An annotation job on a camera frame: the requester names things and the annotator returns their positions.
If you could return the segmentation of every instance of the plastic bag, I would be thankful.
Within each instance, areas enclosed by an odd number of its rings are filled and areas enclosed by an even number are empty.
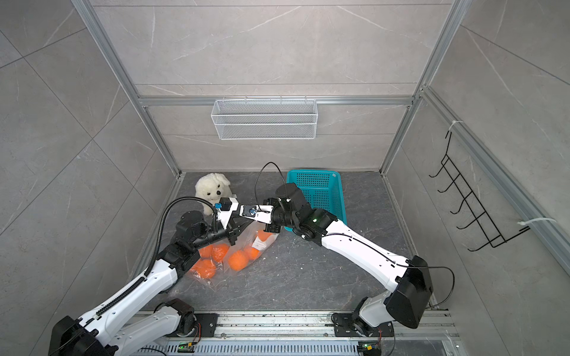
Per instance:
[[[264,232],[264,228],[265,224],[252,222],[238,236],[235,245],[221,241],[201,248],[200,260],[187,275],[215,290],[228,276],[235,276],[254,263],[275,242],[278,234]]]

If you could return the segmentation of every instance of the white plush toy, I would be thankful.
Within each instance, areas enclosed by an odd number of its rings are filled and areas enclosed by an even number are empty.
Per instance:
[[[220,198],[231,197],[230,181],[221,173],[206,174],[196,183],[196,196],[208,200],[212,205],[219,203]],[[204,215],[211,215],[209,206],[204,206]]]

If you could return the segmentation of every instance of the cable tie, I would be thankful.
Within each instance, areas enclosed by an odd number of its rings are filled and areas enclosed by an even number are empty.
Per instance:
[[[533,222],[535,222],[535,221],[543,221],[543,220],[552,221],[552,222],[554,222],[554,223],[556,222],[556,220],[554,220],[554,219],[552,219],[552,218],[534,218],[534,219],[530,219],[530,220],[527,220],[527,221],[519,221],[519,222],[517,222],[517,224],[518,224],[518,225],[522,225],[522,226],[526,226],[526,225],[528,225],[528,224],[530,224],[530,223],[533,223]]]
[[[458,122],[463,122],[463,121],[453,120],[453,121],[451,122],[451,126],[449,126],[449,128],[447,129],[447,131],[451,131],[451,128],[453,127],[453,125],[455,125],[455,124],[458,123]]]

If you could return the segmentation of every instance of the mounting plate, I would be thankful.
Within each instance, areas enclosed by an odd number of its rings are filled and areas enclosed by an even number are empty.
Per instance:
[[[359,335],[354,326],[352,326],[352,313],[334,313],[331,317],[335,324],[336,337],[362,337]],[[382,331],[382,337],[394,336],[394,325],[392,322],[385,322],[378,326]],[[379,337],[378,328],[374,330],[371,337]]]
[[[214,332],[216,325],[218,323],[218,314],[208,313],[208,314],[194,314],[196,316],[196,323],[200,323],[202,331],[201,337],[214,337]],[[187,338],[194,337],[196,335],[197,329],[193,330],[186,336]],[[168,334],[167,337],[178,337],[176,333]]]

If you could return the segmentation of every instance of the orange ball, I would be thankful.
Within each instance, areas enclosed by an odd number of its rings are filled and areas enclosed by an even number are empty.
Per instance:
[[[263,230],[258,230],[257,231],[257,237],[259,238],[259,240],[265,242],[269,236],[271,236],[272,233],[271,232],[265,232]]]
[[[194,265],[192,266],[192,268],[190,268],[190,272],[196,272],[196,269],[198,268],[199,265],[202,264],[202,260],[198,260],[196,263],[194,263]]]
[[[198,250],[200,252],[200,257],[207,258],[210,257],[212,255],[212,245],[208,245],[206,247],[202,247],[200,250]]]
[[[212,247],[212,259],[216,262],[223,261],[223,258],[226,256],[227,251],[230,249],[228,244],[219,244]]]
[[[259,250],[256,249],[255,247],[248,246],[244,248],[243,251],[245,252],[247,257],[252,261],[257,259],[257,257],[259,257]]]
[[[235,251],[227,260],[228,264],[234,271],[241,271],[246,268],[249,258],[242,250]]]
[[[196,273],[204,279],[212,278],[215,275],[215,265],[210,259],[199,261]]]

